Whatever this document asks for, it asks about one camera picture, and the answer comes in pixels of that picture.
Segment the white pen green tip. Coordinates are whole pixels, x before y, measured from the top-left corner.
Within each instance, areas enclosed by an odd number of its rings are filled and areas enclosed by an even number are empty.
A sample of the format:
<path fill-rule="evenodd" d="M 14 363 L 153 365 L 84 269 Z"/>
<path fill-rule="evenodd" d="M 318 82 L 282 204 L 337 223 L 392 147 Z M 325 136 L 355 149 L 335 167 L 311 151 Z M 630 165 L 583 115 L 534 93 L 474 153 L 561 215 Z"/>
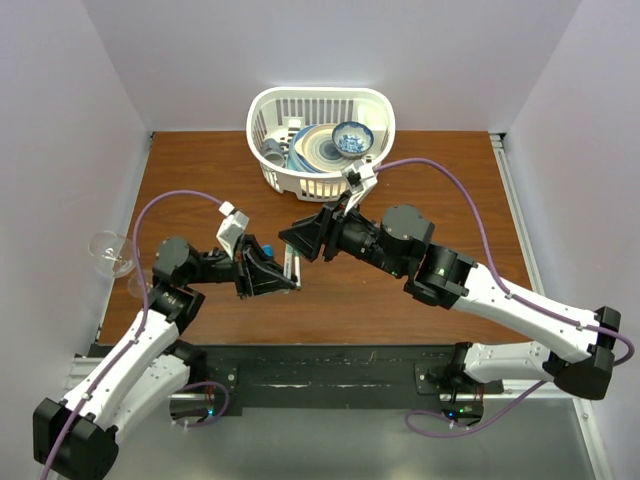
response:
<path fill-rule="evenodd" d="M 300 256 L 294 251 L 292 253 L 292 279 L 295 281 L 296 289 L 301 289 Z"/>

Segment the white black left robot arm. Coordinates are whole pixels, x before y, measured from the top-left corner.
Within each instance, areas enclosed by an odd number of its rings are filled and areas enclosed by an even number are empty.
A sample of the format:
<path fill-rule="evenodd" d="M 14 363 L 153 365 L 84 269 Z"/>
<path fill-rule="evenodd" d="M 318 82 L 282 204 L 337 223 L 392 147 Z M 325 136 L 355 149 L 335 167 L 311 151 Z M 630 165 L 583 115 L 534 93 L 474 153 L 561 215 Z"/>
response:
<path fill-rule="evenodd" d="M 204 355 L 180 341 L 204 294 L 195 284 L 232 284 L 242 299 L 300 287 L 300 261 L 279 264 L 254 236 L 230 249 L 199 252 L 184 238 L 164 240 L 151 290 L 126 334 L 87 377 L 59 401 L 44 399 L 33 414 L 34 458 L 41 476 L 102 479 L 115 463 L 128 426 L 177 390 L 196 392 L 207 380 Z"/>

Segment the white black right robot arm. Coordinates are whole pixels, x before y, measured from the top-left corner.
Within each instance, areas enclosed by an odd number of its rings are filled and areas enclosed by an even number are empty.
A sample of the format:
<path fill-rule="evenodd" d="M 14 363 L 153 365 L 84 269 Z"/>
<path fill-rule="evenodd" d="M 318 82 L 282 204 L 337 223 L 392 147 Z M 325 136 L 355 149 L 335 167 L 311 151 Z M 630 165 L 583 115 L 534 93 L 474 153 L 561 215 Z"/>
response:
<path fill-rule="evenodd" d="M 447 388 L 466 393 L 477 384 L 534 380 L 588 400 L 605 397 L 619 312 L 566 306 L 508 282 L 432 242 L 434 230 L 412 205 L 388 208 L 375 224 L 358 209 L 332 202 L 278 236 L 310 262 L 349 254 L 404 280 L 404 291 L 422 304 L 477 315 L 526 336 L 523 343 L 457 344 L 450 364 L 433 376 Z"/>

